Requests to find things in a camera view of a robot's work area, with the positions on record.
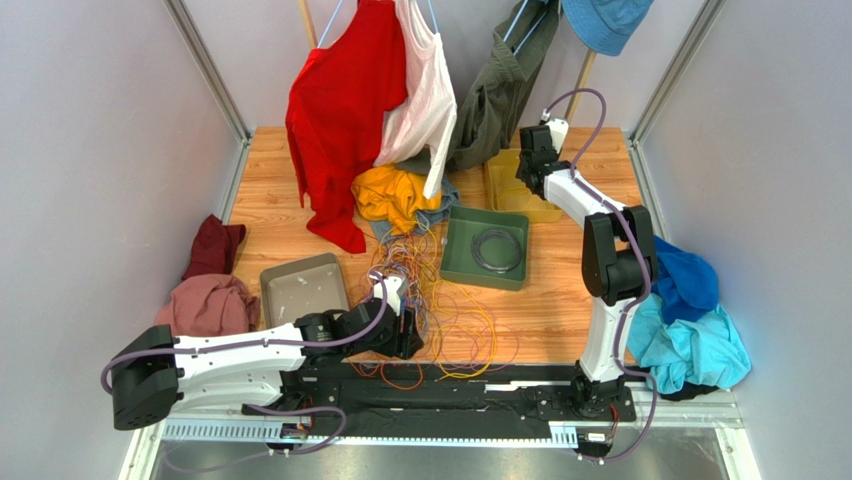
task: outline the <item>blue bucket hat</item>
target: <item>blue bucket hat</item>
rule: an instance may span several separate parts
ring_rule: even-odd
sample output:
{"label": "blue bucket hat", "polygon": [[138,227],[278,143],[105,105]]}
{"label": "blue bucket hat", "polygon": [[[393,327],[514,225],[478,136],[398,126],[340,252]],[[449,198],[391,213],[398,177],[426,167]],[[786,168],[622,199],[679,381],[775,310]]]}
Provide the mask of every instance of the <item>blue bucket hat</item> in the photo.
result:
{"label": "blue bucket hat", "polygon": [[621,53],[654,0],[562,0],[565,17],[580,40],[604,55]]}

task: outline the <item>yellow bin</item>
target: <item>yellow bin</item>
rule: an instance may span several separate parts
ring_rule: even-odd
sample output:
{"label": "yellow bin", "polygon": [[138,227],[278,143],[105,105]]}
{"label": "yellow bin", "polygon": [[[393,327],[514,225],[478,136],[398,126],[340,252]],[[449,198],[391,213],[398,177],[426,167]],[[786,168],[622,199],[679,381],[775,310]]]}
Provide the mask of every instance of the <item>yellow bin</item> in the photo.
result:
{"label": "yellow bin", "polygon": [[521,151],[500,150],[485,164],[485,185],[488,189],[488,207],[497,212],[526,215],[533,223],[556,222],[562,217],[562,209],[534,195],[515,178]]}

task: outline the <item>white wall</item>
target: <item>white wall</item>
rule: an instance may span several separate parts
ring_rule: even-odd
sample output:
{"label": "white wall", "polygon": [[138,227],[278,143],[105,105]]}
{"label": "white wall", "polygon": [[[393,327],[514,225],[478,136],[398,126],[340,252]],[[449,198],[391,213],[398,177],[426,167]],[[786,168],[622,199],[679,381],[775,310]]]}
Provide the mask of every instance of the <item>white wall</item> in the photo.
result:
{"label": "white wall", "polygon": [[754,363],[735,394],[765,479],[852,469],[850,18],[843,0],[727,2],[644,149]]}
{"label": "white wall", "polygon": [[[290,85],[309,51],[296,0],[186,2],[246,122],[251,127],[283,125]],[[426,1],[418,3],[431,25]],[[433,0],[459,104],[488,60],[491,30],[515,3]],[[346,28],[355,4],[355,0],[344,0],[325,45]],[[656,0],[620,56],[598,56],[589,86],[600,89],[609,100],[608,126],[629,130],[636,124],[701,4],[702,0]],[[337,0],[309,0],[309,5],[319,37]],[[558,35],[522,124],[537,122],[545,106],[574,86],[586,49],[564,16]],[[597,123],[595,103],[593,98],[583,100],[576,125]]]}
{"label": "white wall", "polygon": [[153,323],[237,142],[160,1],[0,2],[0,478],[116,478],[101,367]]}

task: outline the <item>wooden table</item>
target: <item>wooden table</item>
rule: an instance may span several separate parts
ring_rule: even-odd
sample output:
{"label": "wooden table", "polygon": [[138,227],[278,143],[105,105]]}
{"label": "wooden table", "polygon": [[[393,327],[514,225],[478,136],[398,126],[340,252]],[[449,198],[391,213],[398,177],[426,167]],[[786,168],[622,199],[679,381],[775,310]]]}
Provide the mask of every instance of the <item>wooden table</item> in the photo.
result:
{"label": "wooden table", "polygon": [[[591,129],[572,129],[563,158],[573,158],[590,133]],[[615,200],[628,205],[641,203],[620,130],[604,129],[580,161],[579,168],[586,179]],[[459,189],[463,205],[486,208],[482,168],[450,175],[450,181]],[[367,239],[367,254],[346,253],[305,229],[311,215],[310,209],[299,207],[286,131],[283,128],[258,129],[230,220],[248,228],[234,274],[254,295],[261,294],[259,278],[264,269],[325,252],[334,253],[340,260],[347,290],[364,278],[377,242]],[[355,223],[363,231],[370,231],[363,219],[356,218]],[[442,238],[446,222],[434,231]],[[591,299],[580,275],[582,242],[582,229],[567,215],[557,223],[532,224],[528,275],[521,291],[464,286],[501,326],[497,330],[496,362],[508,362],[514,357],[514,363],[573,363],[580,357],[591,312]],[[441,291],[452,294],[460,304],[466,301],[450,285],[443,286]],[[470,318],[460,321],[481,325],[480,320],[467,317]],[[463,333],[451,333],[444,340],[443,352],[447,359],[470,360],[473,341]],[[427,347],[416,358],[431,361],[434,355]]]}

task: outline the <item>red sweater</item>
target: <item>red sweater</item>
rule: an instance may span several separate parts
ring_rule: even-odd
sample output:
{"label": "red sweater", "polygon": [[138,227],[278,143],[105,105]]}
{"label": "red sweater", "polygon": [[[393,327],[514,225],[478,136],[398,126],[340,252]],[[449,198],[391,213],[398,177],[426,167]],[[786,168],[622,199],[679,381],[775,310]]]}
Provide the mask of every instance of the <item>red sweater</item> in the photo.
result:
{"label": "red sweater", "polygon": [[384,114],[405,101],[405,43],[392,1],[363,0],[346,32],[313,50],[290,89],[287,137],[308,230],[350,253],[367,250],[352,223],[352,180],[373,166]]}

